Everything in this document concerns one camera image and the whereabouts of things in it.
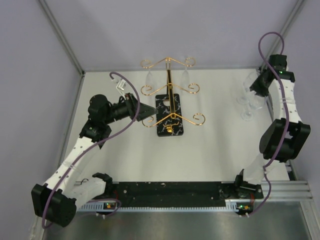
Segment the clear wine glass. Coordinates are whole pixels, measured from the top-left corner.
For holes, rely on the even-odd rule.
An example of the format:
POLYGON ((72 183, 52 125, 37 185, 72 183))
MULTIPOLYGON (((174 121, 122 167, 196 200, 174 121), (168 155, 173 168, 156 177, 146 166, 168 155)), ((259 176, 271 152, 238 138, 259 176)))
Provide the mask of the clear wine glass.
POLYGON ((245 89, 243 96, 240 98, 245 109, 241 113, 241 117, 245 121, 252 121, 255 116, 255 111, 261 109, 265 104, 265 99, 256 95, 255 91, 248 88, 245 89))
POLYGON ((241 89, 241 95, 237 97, 237 102, 240 105, 247 105, 250 100, 254 96, 254 92, 250 90, 251 85, 254 83, 254 81, 257 79, 258 73, 256 71, 253 71, 248 74, 248 76, 245 78, 245 80, 242 83, 242 89, 241 89))

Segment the gold wire wine glass rack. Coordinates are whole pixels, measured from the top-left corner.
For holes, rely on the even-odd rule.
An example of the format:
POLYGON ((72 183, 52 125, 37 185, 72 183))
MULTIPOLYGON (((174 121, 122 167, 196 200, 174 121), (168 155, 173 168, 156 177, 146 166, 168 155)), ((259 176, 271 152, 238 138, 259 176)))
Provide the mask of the gold wire wine glass rack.
POLYGON ((184 134, 184 122, 194 126, 202 126, 206 122, 206 117, 202 113, 195 113, 189 120, 182 116, 182 104, 180 95, 175 93, 175 89, 179 89, 188 94, 195 95, 200 91, 200 86, 197 83, 188 84, 187 88, 181 87, 174 83, 171 65, 173 62, 185 67, 187 70, 196 64, 194 57, 187 57, 183 62, 172 57, 165 57, 156 63, 152 63, 148 59, 140 62, 140 66, 150 70, 158 64, 165 63, 166 83, 164 86, 154 89, 150 84, 145 84, 141 87, 140 92, 146 97, 154 96, 155 108, 157 113, 151 116, 147 123, 142 125, 146 128, 156 127, 158 137, 179 137, 184 134))

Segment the ribbed champagne flute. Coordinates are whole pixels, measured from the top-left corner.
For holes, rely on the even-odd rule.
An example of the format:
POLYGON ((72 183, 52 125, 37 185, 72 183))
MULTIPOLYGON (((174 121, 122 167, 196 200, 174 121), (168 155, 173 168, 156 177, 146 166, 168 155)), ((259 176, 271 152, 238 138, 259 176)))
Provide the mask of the ribbed champagne flute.
POLYGON ((146 80, 145 80, 145 84, 153 89, 156 88, 157 86, 157 82, 156 79, 153 75, 153 73, 149 70, 147 75, 146 75, 146 80))
POLYGON ((190 75, 187 69, 185 69, 181 75, 181 87, 187 88, 189 86, 190 82, 190 75))

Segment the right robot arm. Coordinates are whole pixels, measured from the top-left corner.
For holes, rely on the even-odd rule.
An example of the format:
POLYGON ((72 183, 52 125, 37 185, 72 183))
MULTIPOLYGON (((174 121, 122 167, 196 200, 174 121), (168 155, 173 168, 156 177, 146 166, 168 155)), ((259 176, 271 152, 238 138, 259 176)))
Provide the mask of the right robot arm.
POLYGON ((259 142, 256 159, 236 176, 234 194, 247 199, 262 197, 261 182, 281 163, 293 160, 301 151, 311 127, 300 118, 294 96, 295 76, 288 71, 287 56, 273 54, 270 68, 264 69, 255 80, 244 86, 250 107, 259 108, 271 98, 272 123, 259 142))

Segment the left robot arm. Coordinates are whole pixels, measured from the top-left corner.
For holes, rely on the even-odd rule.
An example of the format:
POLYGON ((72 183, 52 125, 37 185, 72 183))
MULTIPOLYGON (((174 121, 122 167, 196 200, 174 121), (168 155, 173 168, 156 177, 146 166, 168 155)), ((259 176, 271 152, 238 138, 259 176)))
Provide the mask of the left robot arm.
POLYGON ((89 101, 88 120, 74 147, 52 176, 31 190, 34 212, 42 222, 66 227, 83 205, 94 198, 109 198, 114 187, 108 174, 94 173, 79 186, 75 185, 77 179, 93 156, 113 137, 111 123, 125 118, 140 122, 157 112, 156 108, 140 103, 131 93, 121 96, 116 103, 108 101, 103 94, 93 96, 89 101))

